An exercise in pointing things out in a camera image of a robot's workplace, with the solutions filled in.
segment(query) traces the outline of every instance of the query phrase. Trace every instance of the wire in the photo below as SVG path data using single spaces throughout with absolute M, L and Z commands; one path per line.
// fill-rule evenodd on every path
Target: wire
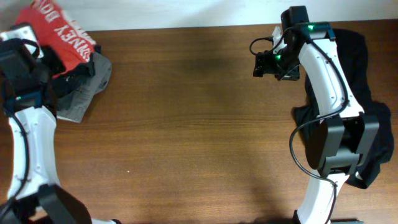
M 27 141 L 27 133 L 26 133 L 26 131 L 24 129 L 24 126 L 21 124 L 21 122 L 15 116 L 14 113 L 11 113 L 10 111 L 5 109 L 4 107 L 3 107 L 3 110 L 4 110 L 4 112 L 6 113 L 7 116 L 10 116 L 10 117 L 12 117 L 14 119 L 14 121 L 17 123 L 19 129 L 21 130 L 21 135 L 22 135 L 22 138 L 24 139 L 24 144 L 25 144 L 25 172 L 24 172 L 24 178 L 21 180 L 21 185 L 19 186 L 19 189 L 17 190 L 17 192 L 13 196 L 11 196 L 8 199 L 6 204 L 4 204 L 4 206 L 1 208 L 0 222 L 7 215 L 7 212 L 11 208 L 12 204 L 15 202 L 17 196 L 22 191 L 22 189 L 25 187 L 25 184 L 27 182 L 27 178 L 28 178 L 28 175 L 29 175 L 29 166 L 30 166 L 29 165 L 29 145 L 28 145 L 28 141 Z
M 295 128 L 295 129 L 293 130 L 292 134 L 290 135 L 290 139 L 289 139 L 290 153 L 291 153 L 291 155 L 292 155 L 292 157 L 293 157 L 294 162 L 297 164 L 298 168 L 300 168 L 303 172 L 305 172 L 306 174 L 308 174 L 310 177 L 316 178 L 316 179 L 318 179 L 318 180 L 327 181 L 327 182 L 329 182 L 329 183 L 333 186 L 333 201 L 332 201 L 332 204 L 331 204 L 331 207 L 330 207 L 330 212 L 329 212 L 328 218 L 326 219 L 326 222 L 325 222 L 325 224 L 327 224 L 327 223 L 329 222 L 330 218 L 331 218 L 331 215 L 332 215 L 332 213 L 333 213 L 333 209 L 335 208 L 336 199 L 337 199 L 337 184 L 336 184 L 334 181 L 330 180 L 330 179 L 323 178 L 323 177 L 320 177 L 320 176 L 318 176 L 318 175 L 315 175 L 315 174 L 311 173 L 310 171 L 306 170 L 306 168 L 304 168 L 304 167 L 299 163 L 299 161 L 297 160 L 297 158 L 296 158 L 296 156 L 295 156 L 295 154 L 294 154 L 294 150 L 293 150 L 293 139 L 294 139 L 294 136 L 296 135 L 296 133 L 297 133 L 300 129 L 304 128 L 305 126 L 307 126 L 307 125 L 309 125 L 309 124 L 312 124 L 312 123 L 315 123 L 315 122 L 317 122 L 317 121 L 320 121 L 320 120 L 323 120 L 323 119 L 326 119 L 326 118 L 330 118 L 330 117 L 332 117 L 332 116 L 335 116 L 335 115 L 340 114 L 340 113 L 341 113 L 342 111 L 344 111 L 344 110 L 346 109 L 346 107 L 348 106 L 348 104 L 349 104 L 349 99 L 348 99 L 347 87 L 345 86 L 345 82 L 344 82 L 344 80 L 343 80 L 343 77 L 341 76 L 341 73 L 340 73 L 339 70 L 337 69 L 337 66 L 335 65 L 334 61 L 333 61 L 333 60 L 332 60 L 332 59 L 331 59 L 331 58 L 330 58 L 330 57 L 329 57 L 329 56 L 328 56 L 316 43 L 314 43 L 314 41 L 313 41 L 312 39 L 307 39 L 307 42 L 308 42 L 309 44 L 312 44 L 312 45 L 322 54 L 322 56 L 324 56 L 324 57 L 326 58 L 326 60 L 328 61 L 328 63 L 330 63 L 330 65 L 332 66 L 332 68 L 334 69 L 334 71 L 335 71 L 336 74 L 337 74 L 337 77 L 338 77 L 338 79 L 339 79 L 339 82 L 341 83 L 341 87 L 342 87 L 342 89 L 343 89 L 343 92 L 344 92 L 344 99 L 345 99 L 344 102 L 341 104 L 341 108 L 338 109 L 337 111 L 332 112 L 332 113 L 327 114 L 327 115 L 324 115 L 324 116 L 320 116 L 320 117 L 318 117 L 318 118 L 316 118 L 316 119 L 313 119 L 313 120 L 308 121 L 308 122 L 306 122 L 306 123 L 304 123 L 304 124 L 301 124 L 300 126 L 298 126 L 297 128 Z
M 255 56 L 264 56 L 264 55 L 266 55 L 266 54 L 271 54 L 271 53 L 273 53 L 273 51 L 282 43 L 283 39 L 285 38 L 285 36 L 286 36 L 286 34 L 287 34 L 287 31 L 288 31 L 288 30 L 291 30 L 291 29 L 292 29 L 291 27 L 287 28 L 287 29 L 285 30 L 285 32 L 282 34 L 282 36 L 280 37 L 278 43 L 276 43 L 275 47 L 273 47 L 272 49 L 270 49 L 270 50 L 267 51 L 267 52 L 255 53 L 255 52 L 253 52 L 252 46 L 253 46 L 254 43 L 256 43 L 256 42 L 259 41 L 259 40 L 272 40 L 272 37 L 261 37 L 261 38 L 257 38 L 256 40 L 252 41 L 251 44 L 250 44 L 250 46 L 249 46 L 250 53 L 252 53 L 252 54 L 255 55 Z

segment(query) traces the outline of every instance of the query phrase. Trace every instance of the red t-shirt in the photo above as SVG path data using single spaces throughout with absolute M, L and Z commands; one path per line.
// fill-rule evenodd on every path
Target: red t-shirt
M 66 72 L 90 61 L 95 41 L 53 0 L 34 0 L 20 12 L 16 24 L 23 22 L 32 26 L 41 46 L 54 49 Z

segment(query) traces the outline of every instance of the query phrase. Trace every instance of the pile of clothes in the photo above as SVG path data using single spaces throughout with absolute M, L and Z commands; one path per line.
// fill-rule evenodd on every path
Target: pile of clothes
M 52 71 L 58 98 L 57 118 L 81 122 L 94 94 L 105 89 L 111 62 L 101 46 L 53 0 L 34 0 L 23 9 L 16 26 L 29 24 Z

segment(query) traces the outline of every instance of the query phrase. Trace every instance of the wood grain surface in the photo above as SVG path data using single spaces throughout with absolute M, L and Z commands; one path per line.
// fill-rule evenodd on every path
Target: wood grain surface
M 337 22 L 366 36 L 368 82 L 398 135 L 398 21 Z M 288 147 L 304 77 L 253 78 L 250 42 L 274 25 L 90 32 L 113 63 L 80 124 L 58 121 L 57 171 L 92 217 L 123 223 L 239 223 L 290 218 L 308 183 Z M 256 50 L 269 49 L 267 43 Z M 12 137 L 0 116 L 0 198 Z M 295 140 L 305 163 L 304 147 Z M 345 185 L 333 218 L 398 220 L 398 157 L 367 190 Z

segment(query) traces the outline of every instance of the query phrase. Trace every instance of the black cloth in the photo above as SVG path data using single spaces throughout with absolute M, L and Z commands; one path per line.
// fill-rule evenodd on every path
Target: black cloth
M 368 67 L 368 50 L 365 38 L 359 33 L 334 29 L 336 35 L 337 52 L 345 77 L 358 103 L 366 114 L 377 116 L 380 127 L 373 145 L 370 148 L 365 163 L 357 167 L 362 180 L 352 175 L 347 181 L 355 187 L 366 189 L 380 173 L 380 165 L 390 161 L 394 151 L 394 137 L 391 131 L 391 112 L 387 105 L 372 100 L 371 91 L 366 78 Z M 297 126 L 313 120 L 319 115 L 318 104 L 308 76 L 305 79 L 305 91 L 310 104 L 294 109 L 294 119 Z M 304 127 L 301 132 L 307 143 L 309 136 L 316 129 L 317 124 Z
M 51 46 L 41 46 L 41 48 L 44 55 L 44 57 L 40 59 L 41 63 L 48 66 L 53 74 L 59 74 L 66 71 L 63 62 Z

